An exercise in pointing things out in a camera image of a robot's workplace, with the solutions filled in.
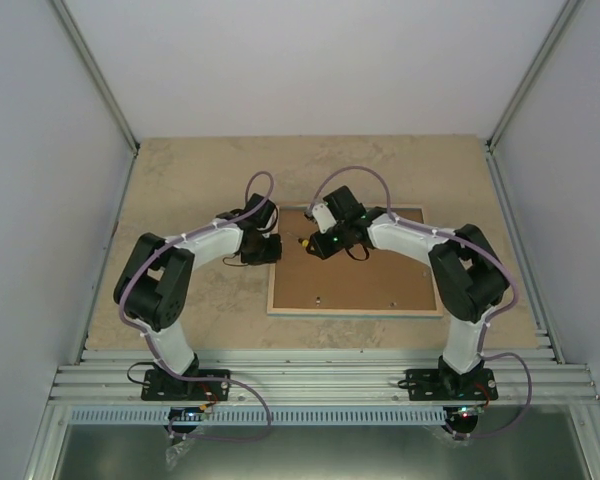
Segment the aluminium corner post left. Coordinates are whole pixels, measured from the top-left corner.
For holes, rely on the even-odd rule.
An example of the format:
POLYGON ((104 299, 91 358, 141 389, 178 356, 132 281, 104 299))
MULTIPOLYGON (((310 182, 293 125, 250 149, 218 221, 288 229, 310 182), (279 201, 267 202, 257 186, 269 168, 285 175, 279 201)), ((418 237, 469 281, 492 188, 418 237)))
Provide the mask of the aluminium corner post left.
POLYGON ((97 90, 100 98, 103 100, 112 120, 129 147, 129 150, 132 152, 133 156, 136 156, 139 151, 140 143, 133 134, 130 124, 105 79, 105 76, 69 6, 63 0, 50 0, 49 5, 67 35, 87 76, 97 90))

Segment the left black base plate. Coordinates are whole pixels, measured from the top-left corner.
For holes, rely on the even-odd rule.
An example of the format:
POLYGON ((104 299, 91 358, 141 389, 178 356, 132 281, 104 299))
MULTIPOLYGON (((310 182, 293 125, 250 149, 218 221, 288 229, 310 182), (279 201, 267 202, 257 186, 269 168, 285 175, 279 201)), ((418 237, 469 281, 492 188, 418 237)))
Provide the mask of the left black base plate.
POLYGON ((154 368, 145 373, 140 398, 143 401, 200 401, 215 403, 228 398, 231 372, 201 369, 198 382, 182 381, 154 368))

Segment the yellow screwdriver tool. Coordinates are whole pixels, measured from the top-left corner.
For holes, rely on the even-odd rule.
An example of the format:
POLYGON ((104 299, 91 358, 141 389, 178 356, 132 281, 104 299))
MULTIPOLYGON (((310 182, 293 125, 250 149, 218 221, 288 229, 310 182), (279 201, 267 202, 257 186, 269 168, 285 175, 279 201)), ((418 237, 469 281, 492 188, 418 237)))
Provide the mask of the yellow screwdriver tool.
POLYGON ((292 234, 292 237, 303 249, 306 249, 310 244, 308 238, 297 236, 295 234, 292 234))

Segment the clear plastic bag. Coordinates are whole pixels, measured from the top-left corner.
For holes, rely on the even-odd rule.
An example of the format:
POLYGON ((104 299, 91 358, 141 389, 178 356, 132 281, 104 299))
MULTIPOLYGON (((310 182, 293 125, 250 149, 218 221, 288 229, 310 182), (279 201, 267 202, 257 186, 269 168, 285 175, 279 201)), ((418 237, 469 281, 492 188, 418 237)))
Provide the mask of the clear plastic bag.
POLYGON ((199 441, 195 438, 171 437, 168 448, 165 450, 165 466, 167 471, 173 471, 178 463, 183 460, 199 441))

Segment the controller board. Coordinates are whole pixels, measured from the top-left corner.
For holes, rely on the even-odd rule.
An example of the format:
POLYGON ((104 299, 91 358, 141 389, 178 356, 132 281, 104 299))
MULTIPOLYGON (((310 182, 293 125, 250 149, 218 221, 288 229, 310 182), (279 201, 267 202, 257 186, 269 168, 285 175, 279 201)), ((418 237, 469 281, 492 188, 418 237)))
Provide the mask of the controller board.
POLYGON ((212 403, 205 403, 199 406, 175 407, 170 409, 167 418, 173 422, 200 422, 206 419, 212 411, 212 403))
POLYGON ((470 406, 458 406, 451 409, 451 416, 459 416, 461 418, 468 418, 472 416, 481 415, 484 412, 485 405, 477 404, 470 406))

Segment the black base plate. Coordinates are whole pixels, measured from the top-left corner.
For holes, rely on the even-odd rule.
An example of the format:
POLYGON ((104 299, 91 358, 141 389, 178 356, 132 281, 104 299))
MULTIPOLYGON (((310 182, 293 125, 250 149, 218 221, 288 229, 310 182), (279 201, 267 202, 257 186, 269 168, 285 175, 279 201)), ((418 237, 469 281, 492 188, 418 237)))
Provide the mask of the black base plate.
POLYGON ((494 373, 482 368, 474 373, 459 375, 438 369, 409 369, 397 382, 406 390, 411 401, 491 401, 499 393, 494 373))
POLYGON ((143 401, 200 401, 215 403, 228 398, 231 372, 201 369, 198 382, 182 381, 154 368, 145 373, 140 398, 143 401))

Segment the aluminium rail base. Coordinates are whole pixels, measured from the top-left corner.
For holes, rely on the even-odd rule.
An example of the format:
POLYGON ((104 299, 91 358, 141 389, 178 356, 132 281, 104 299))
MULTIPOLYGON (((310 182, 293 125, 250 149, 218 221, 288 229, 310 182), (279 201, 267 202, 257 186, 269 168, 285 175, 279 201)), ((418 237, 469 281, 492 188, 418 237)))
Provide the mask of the aluminium rail base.
MULTIPOLYGON (((588 368, 559 363, 549 348, 523 349, 521 360, 489 363, 499 402, 521 405, 526 382, 533 382, 535 405, 596 404, 600 395, 588 368)), ((406 405, 397 382, 408 369, 434 368, 438 352, 428 350, 202 350, 203 368, 228 369, 233 379, 252 387, 233 389, 232 405, 253 405, 261 395, 270 405, 406 405)), ((145 351, 88 350, 75 365, 58 368, 49 399, 66 405, 123 405, 140 401, 140 388, 126 377, 145 351)))

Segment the teal wooden picture frame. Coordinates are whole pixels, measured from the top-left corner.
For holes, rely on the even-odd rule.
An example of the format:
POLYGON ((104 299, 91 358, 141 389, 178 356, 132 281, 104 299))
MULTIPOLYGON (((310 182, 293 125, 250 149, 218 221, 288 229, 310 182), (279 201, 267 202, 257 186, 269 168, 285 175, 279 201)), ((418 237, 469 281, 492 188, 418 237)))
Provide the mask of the teal wooden picture frame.
POLYGON ((275 316, 441 318, 443 305, 423 263, 394 252, 356 246, 327 260, 301 242, 317 230, 303 205, 280 208, 282 257, 269 269, 267 313, 275 316))

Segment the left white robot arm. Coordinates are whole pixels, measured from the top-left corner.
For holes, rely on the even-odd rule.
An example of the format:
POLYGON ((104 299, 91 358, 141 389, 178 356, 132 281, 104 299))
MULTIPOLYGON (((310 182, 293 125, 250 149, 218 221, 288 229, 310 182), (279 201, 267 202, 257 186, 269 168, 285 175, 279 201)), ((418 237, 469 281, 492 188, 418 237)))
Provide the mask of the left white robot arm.
POLYGON ((171 237, 145 233, 137 240, 114 288, 120 320, 145 339, 157 367, 166 372, 165 388, 177 399, 198 390, 199 360, 179 320, 192 274, 225 257, 248 266, 281 259, 273 201, 253 194, 241 209, 219 214, 203 227, 171 237))

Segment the aluminium corner post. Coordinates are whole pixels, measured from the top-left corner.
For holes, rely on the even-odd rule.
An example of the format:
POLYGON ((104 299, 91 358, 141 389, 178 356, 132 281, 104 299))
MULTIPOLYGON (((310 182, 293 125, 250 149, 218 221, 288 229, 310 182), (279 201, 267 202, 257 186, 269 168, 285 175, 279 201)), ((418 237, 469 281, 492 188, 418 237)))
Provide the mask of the aluminium corner post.
POLYGON ((50 0, 49 5, 67 35, 87 76, 97 90, 100 98, 103 100, 112 120, 129 147, 129 150, 132 152, 133 156, 136 156, 139 151, 140 143, 133 134, 130 124, 105 79, 105 76, 69 6, 63 0, 50 0))
POLYGON ((563 2, 555 20, 544 36, 537 52, 514 90, 512 97, 497 121, 491 135, 485 140, 486 150, 490 154, 495 152, 497 145, 504 137, 508 126, 517 115, 535 83, 539 80, 569 29, 570 24, 574 21, 584 4, 584 0, 567 0, 563 2))

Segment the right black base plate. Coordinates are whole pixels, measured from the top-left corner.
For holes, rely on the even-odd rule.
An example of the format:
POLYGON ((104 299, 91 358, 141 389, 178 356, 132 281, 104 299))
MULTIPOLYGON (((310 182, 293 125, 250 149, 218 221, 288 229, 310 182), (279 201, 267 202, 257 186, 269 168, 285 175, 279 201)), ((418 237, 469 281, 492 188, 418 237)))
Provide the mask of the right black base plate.
POLYGON ((491 401, 499 393, 494 373, 482 368, 474 373, 459 375, 438 369, 409 369, 397 382, 406 390, 411 401, 491 401))

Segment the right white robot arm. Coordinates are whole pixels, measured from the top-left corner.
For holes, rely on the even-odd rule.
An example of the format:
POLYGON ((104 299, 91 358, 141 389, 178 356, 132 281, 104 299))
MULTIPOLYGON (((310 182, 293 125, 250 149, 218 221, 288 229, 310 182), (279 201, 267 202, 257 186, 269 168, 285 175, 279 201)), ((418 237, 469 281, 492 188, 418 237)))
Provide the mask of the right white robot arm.
POLYGON ((388 207, 368 209, 346 186, 315 199, 305 216, 318 227, 305 250, 322 260, 359 245, 364 251, 397 253, 430 268, 450 315, 439 360, 439 387, 451 399, 471 392, 474 374, 484 365, 481 353, 487 323, 512 284, 483 231, 474 224, 436 229, 388 207))

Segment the aluminium corner post right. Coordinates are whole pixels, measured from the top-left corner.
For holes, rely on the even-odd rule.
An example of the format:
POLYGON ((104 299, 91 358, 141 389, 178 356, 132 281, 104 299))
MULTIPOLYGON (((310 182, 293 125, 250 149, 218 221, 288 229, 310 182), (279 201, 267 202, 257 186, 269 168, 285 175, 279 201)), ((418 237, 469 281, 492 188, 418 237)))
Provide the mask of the aluminium corner post right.
POLYGON ((497 145, 504 137, 508 126, 517 115, 535 83, 539 80, 569 29, 570 24, 574 21, 584 4, 584 0, 567 0, 563 2, 555 20, 544 36, 537 52, 514 90, 512 97, 497 121, 491 135, 485 140, 486 150, 490 154, 495 152, 497 145))

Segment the left controller board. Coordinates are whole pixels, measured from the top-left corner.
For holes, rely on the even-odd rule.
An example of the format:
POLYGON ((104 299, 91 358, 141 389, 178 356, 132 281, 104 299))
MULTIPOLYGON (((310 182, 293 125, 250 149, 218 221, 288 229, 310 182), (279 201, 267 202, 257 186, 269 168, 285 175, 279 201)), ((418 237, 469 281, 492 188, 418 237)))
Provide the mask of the left controller board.
POLYGON ((212 403, 205 403, 199 406, 175 407, 170 409, 167 418, 173 422, 200 422, 206 419, 212 411, 212 403))

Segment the right controller board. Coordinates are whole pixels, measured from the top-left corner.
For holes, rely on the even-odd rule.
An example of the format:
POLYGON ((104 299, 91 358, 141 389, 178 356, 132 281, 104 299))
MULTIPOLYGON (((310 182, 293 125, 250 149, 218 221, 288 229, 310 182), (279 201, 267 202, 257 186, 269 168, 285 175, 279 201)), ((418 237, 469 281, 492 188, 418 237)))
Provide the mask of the right controller board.
POLYGON ((484 412, 485 405, 477 404, 470 406, 458 406, 451 409, 451 416, 459 416, 461 418, 468 418, 472 416, 481 415, 484 412))

